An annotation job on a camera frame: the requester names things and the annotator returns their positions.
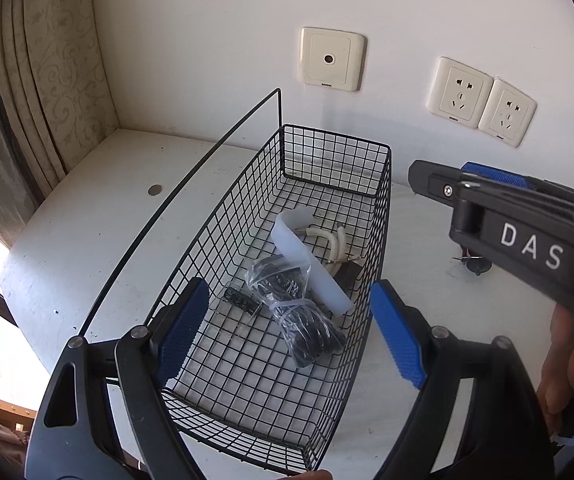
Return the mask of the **left human hand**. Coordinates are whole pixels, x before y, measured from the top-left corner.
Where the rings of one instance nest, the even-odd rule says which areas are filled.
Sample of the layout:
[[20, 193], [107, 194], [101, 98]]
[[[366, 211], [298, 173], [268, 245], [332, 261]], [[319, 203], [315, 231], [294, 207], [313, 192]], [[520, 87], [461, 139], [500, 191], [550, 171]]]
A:
[[295, 474], [294, 476], [280, 478], [279, 480], [333, 480], [333, 475], [329, 471], [321, 469], [307, 471], [303, 474]]

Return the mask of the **right human hand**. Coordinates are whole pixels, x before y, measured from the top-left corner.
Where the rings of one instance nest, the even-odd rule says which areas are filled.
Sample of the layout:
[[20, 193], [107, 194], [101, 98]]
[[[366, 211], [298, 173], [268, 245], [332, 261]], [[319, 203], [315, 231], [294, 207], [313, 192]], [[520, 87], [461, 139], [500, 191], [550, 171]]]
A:
[[559, 430], [561, 413], [574, 396], [574, 315], [557, 304], [550, 322], [550, 347], [536, 389], [550, 434]]

